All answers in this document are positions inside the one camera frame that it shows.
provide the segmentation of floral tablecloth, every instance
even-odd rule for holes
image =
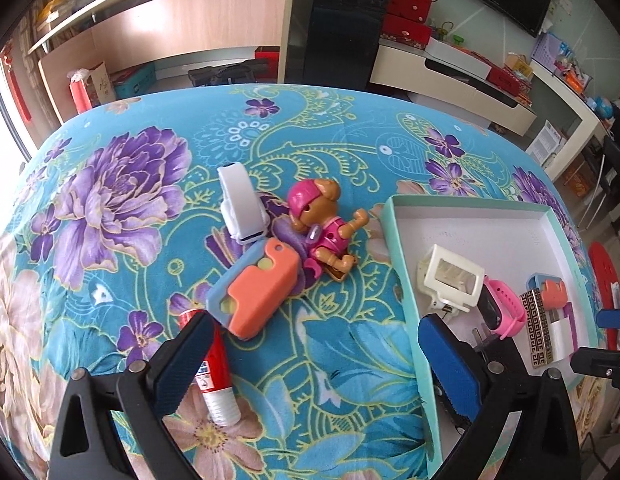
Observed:
[[[243,162],[272,220],[305,249],[288,187],[334,178],[340,213],[372,220],[344,283],[299,273],[256,338],[226,337],[242,420],[218,428],[191,387],[165,423],[207,480],[424,478],[420,396],[398,280],[378,221],[394,193],[547,204],[600,304],[586,251],[558,193],[497,134],[391,98],[304,86],[197,88],[132,98],[66,123],[29,163],[0,239],[0,435],[43,479],[66,381],[148,359],[205,302],[245,248],[229,237],[216,168]],[[572,394],[583,434],[595,384]],[[133,466],[151,478],[126,420]]]

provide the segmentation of glue stick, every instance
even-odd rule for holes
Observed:
[[[189,322],[200,309],[193,308],[180,314],[177,324],[180,329]],[[241,420],[241,412],[234,398],[230,367],[226,357],[226,348],[221,337],[221,328],[215,323],[215,335],[212,346],[208,350],[205,360],[201,363],[194,376],[212,421],[221,427],[233,426]]]

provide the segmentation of globe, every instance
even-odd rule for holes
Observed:
[[[599,119],[609,119],[612,117],[612,103],[605,97],[597,97],[594,99],[597,107],[594,110]]]

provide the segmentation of small orange clip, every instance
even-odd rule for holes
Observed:
[[[553,280],[545,280],[543,289],[541,300],[544,303],[545,310],[563,308],[568,303],[568,293],[562,280],[558,283]]]

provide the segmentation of pink helmet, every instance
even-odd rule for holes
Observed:
[[[293,216],[299,218],[306,206],[320,196],[321,191],[319,191],[319,188],[311,178],[297,182],[288,192],[290,212]]]

